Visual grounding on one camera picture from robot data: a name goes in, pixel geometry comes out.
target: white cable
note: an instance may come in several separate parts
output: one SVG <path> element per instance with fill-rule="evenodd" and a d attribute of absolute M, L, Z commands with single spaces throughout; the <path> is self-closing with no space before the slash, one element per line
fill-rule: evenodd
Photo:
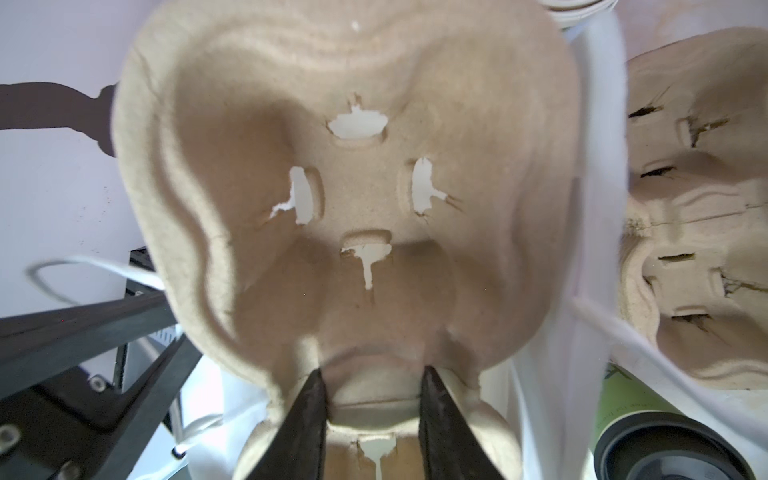
<path fill-rule="evenodd" d="M 50 285 L 40 276 L 40 270 L 47 266 L 54 265 L 67 265 L 67 264 L 86 263 L 88 265 L 97 266 L 104 270 L 116 273 L 117 275 L 124 276 L 129 280 L 141 283 L 142 285 L 151 286 L 156 290 L 165 290 L 163 280 L 155 272 L 145 270 L 137 266 L 125 265 L 123 263 L 114 262 L 112 260 L 105 260 L 103 258 L 88 257 L 85 255 L 71 255 L 69 257 L 55 258 L 52 260 L 46 260 L 45 262 L 34 263 L 27 267 L 25 275 L 32 285 L 38 288 L 49 298 L 58 300 L 59 302 L 67 303 L 68 305 L 80 305 L 79 302 L 61 295 L 54 291 Z"/>
<path fill-rule="evenodd" d="M 712 392 L 695 383 L 628 323 L 611 315 L 600 305 L 582 298 L 574 298 L 573 305 L 582 320 L 596 327 L 616 342 L 648 358 L 669 380 L 681 387 L 712 416 L 730 427 L 735 433 L 768 451 L 768 425 L 764 421 L 745 415 L 738 410 L 727 408 L 712 395 Z"/>

